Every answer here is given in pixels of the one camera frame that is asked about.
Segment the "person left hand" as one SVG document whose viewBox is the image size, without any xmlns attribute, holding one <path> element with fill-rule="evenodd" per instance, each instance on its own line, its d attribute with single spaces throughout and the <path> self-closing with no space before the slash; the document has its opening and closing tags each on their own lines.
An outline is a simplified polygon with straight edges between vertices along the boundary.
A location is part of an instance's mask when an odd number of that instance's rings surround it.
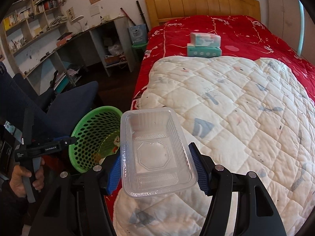
<svg viewBox="0 0 315 236">
<path fill-rule="evenodd" d="M 33 187 L 38 191 L 41 191 L 42 188 L 44 187 L 44 170 L 43 170 L 44 164 L 45 164 L 45 161 L 42 158 L 40 168 L 35 173 L 36 180 L 32 183 Z M 22 167 L 20 165 L 14 166 L 9 185 L 17 197 L 19 198 L 26 197 L 26 191 L 25 191 L 25 187 L 24 187 L 22 179 L 23 177 L 30 178 L 31 176 L 32 176 L 32 173 L 25 167 Z"/>
</svg>

